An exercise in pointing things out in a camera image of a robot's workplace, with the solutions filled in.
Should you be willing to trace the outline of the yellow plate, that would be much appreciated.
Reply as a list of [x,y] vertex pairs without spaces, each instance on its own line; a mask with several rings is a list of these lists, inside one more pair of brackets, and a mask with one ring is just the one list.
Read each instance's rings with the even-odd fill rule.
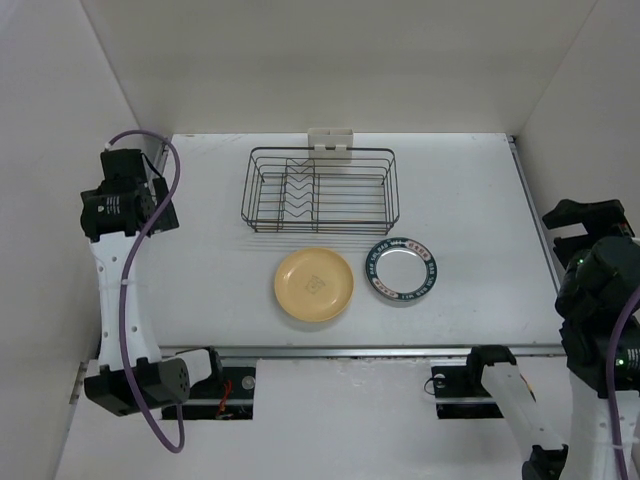
[[279,306],[306,323],[323,323],[342,314],[355,289],[353,270],[334,250],[305,248],[288,255],[274,276]]

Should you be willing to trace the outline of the dark green rimmed plate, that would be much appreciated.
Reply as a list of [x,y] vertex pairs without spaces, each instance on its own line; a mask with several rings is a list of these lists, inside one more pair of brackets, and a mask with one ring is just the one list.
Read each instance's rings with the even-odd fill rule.
[[364,271],[372,291],[388,304],[406,307],[425,298],[438,278],[434,255],[408,237],[390,237],[367,253]]

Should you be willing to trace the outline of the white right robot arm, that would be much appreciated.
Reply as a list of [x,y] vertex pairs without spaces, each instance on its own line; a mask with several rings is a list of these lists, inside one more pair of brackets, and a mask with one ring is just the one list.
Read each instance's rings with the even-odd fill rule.
[[542,221],[549,230],[585,229],[553,241],[564,268],[555,310],[572,392],[569,440],[543,418],[507,347],[473,347],[463,381],[497,404],[522,457],[522,478],[627,479],[639,441],[639,239],[618,200],[563,199]]

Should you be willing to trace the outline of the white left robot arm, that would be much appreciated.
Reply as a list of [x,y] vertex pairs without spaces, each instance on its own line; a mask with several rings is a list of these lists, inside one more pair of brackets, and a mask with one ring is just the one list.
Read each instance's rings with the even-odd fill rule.
[[217,352],[204,347],[163,358],[129,255],[166,198],[167,182],[148,177],[139,149],[105,150],[100,161],[102,182],[81,194],[80,223],[96,264],[101,312],[99,371],[85,379],[85,394],[116,416],[139,412],[133,385],[151,410],[185,403],[192,389],[213,396],[224,382]]

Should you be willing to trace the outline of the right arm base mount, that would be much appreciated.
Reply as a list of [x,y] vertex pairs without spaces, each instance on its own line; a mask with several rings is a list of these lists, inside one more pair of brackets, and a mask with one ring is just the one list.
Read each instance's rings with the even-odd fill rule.
[[440,419],[531,421],[537,400],[506,347],[478,346],[464,361],[438,361],[426,382]]

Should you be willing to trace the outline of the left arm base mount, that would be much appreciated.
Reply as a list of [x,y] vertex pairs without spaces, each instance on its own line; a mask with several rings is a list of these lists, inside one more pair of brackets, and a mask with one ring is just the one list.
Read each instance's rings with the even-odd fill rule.
[[256,366],[224,366],[219,375],[196,383],[183,405],[186,421],[252,420]]

